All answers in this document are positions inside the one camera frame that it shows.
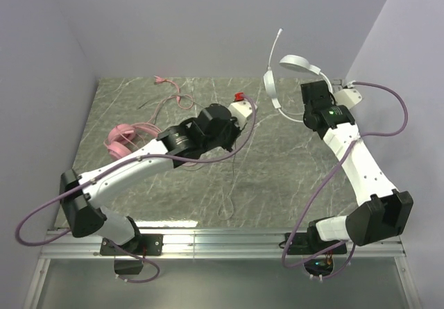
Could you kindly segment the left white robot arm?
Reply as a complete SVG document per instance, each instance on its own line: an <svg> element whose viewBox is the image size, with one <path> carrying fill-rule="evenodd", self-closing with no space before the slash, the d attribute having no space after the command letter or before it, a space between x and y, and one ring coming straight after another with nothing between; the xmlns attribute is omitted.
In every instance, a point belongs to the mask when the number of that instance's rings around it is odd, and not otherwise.
<svg viewBox="0 0 444 309"><path fill-rule="evenodd" d="M106 201L136 181L198 160L212 149L232 151L251 115L252 108L245 101L228 107L213 103L197 117L169 127L141 149L107 166L83 174L72 169L64 172L60 193L66 197L60 205L72 235L97 233L117 244L127 244L138 237L134 221L106 210Z"/></svg>

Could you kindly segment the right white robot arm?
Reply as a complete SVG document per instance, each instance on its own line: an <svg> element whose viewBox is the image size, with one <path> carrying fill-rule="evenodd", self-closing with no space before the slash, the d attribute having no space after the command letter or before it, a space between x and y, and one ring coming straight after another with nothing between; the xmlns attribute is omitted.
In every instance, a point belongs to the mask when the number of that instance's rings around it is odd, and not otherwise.
<svg viewBox="0 0 444 309"><path fill-rule="evenodd" d="M303 84L301 94L305 126L316 132L341 162L358 205L347 216L310 222L309 245L319 251L340 241L362 247L401 235L413 198L407 191L399 191L383 174L349 106L340 104L324 81Z"/></svg>

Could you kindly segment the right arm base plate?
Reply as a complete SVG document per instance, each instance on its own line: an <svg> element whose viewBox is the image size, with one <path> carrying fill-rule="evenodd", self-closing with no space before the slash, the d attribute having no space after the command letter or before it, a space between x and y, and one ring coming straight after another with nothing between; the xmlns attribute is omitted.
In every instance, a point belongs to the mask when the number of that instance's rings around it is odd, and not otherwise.
<svg viewBox="0 0 444 309"><path fill-rule="evenodd" d="M278 246L283 249L287 240L289 239L290 233L284 234L284 241L278 244ZM330 246L338 244L340 241L333 240L329 242L321 241L317 235L309 235L307 233L296 233L294 239L292 240L288 254L289 255L314 255L323 249ZM346 244L342 244L339 247L333 248L331 251L333 254L346 254L348 252Z"/></svg>

